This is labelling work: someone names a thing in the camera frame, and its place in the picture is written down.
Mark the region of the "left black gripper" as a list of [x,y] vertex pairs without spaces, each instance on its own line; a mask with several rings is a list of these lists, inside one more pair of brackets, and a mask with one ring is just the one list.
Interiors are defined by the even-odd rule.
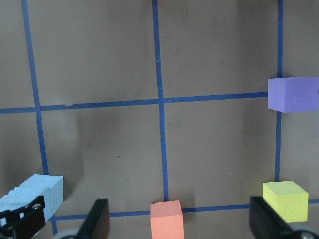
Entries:
[[5,210],[0,218],[5,224],[0,227],[1,239],[31,239],[46,224],[44,196],[38,196],[29,204],[15,210]]

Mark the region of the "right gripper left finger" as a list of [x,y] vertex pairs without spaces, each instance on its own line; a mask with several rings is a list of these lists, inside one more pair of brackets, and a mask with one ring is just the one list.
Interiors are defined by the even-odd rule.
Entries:
[[107,239],[110,233],[109,204],[107,199],[98,199],[76,234],[76,239]]

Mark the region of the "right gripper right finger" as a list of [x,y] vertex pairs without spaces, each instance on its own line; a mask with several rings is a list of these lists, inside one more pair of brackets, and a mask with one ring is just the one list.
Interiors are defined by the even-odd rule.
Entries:
[[294,239],[294,231],[260,196],[250,197],[249,228],[255,239]]

